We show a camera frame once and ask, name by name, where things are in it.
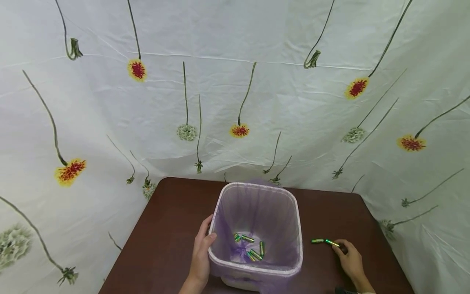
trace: hand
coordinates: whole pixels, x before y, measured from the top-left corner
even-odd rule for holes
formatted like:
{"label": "hand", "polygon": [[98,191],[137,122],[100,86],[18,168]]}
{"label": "hand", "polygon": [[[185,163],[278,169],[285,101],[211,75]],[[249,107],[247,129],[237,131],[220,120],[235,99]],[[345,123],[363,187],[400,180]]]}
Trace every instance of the hand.
{"label": "hand", "polygon": [[364,273],[364,268],[362,267],[362,256],[359,251],[357,251],[356,247],[354,247],[352,243],[343,239],[336,240],[335,243],[343,244],[348,249],[348,253],[344,254],[339,247],[331,246],[339,256],[341,267],[354,283],[356,290],[359,293],[375,293],[372,285],[366,277],[366,274]]}
{"label": "hand", "polygon": [[210,215],[202,222],[199,232],[196,238],[194,238],[191,268],[189,269],[188,278],[180,290],[180,294],[201,293],[209,280],[210,266],[207,251],[217,237],[216,233],[206,236],[207,229],[212,221],[212,216],[213,215]]}

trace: plastic bag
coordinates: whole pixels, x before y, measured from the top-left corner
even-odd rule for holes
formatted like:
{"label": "plastic bag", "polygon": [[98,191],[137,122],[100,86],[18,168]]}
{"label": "plastic bag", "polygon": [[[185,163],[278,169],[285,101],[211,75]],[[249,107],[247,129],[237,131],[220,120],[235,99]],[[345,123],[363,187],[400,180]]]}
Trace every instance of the plastic bag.
{"label": "plastic bag", "polygon": [[[217,239],[209,249],[211,274],[229,286],[262,294],[285,293],[302,266],[303,245],[297,201],[282,188],[252,183],[230,183],[220,193],[209,233]],[[234,234],[254,238],[235,242]],[[259,253],[252,262],[246,251]]]}

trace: white backdrop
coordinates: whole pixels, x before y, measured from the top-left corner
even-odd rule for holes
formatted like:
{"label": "white backdrop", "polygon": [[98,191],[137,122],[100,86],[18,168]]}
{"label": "white backdrop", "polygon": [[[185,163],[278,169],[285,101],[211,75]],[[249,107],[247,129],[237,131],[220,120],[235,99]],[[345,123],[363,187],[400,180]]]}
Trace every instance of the white backdrop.
{"label": "white backdrop", "polygon": [[163,177],[269,180],[291,156],[282,186],[356,185],[417,293],[470,289],[470,2],[130,4],[139,49],[126,0],[1,2],[1,293],[98,293]]}

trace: right hand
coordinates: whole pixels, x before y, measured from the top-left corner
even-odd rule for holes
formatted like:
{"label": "right hand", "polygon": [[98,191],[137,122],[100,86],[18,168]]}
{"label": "right hand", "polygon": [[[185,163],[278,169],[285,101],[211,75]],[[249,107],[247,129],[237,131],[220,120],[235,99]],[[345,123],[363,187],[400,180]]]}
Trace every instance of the right hand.
{"label": "right hand", "polygon": [[349,278],[355,281],[365,277],[366,275],[364,274],[364,269],[362,267],[362,256],[354,247],[354,245],[351,242],[343,239],[336,240],[335,243],[343,244],[348,249],[348,253],[344,254],[340,248],[331,246],[339,256],[341,267],[349,276]]}

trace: table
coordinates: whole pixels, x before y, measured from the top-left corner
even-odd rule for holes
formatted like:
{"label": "table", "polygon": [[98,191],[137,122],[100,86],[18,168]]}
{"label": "table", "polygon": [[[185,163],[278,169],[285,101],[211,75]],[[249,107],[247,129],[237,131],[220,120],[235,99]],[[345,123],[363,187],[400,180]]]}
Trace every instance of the table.
{"label": "table", "polygon": [[[214,212],[226,183],[165,178],[157,186],[106,278],[100,294],[177,294],[188,275],[194,237]],[[412,294],[378,223],[357,194],[289,190],[297,199],[304,239],[304,263],[290,285],[292,294],[333,294],[354,290],[326,244],[311,238],[344,238],[362,254],[364,270],[379,294]],[[210,277],[204,294],[250,293]]]}

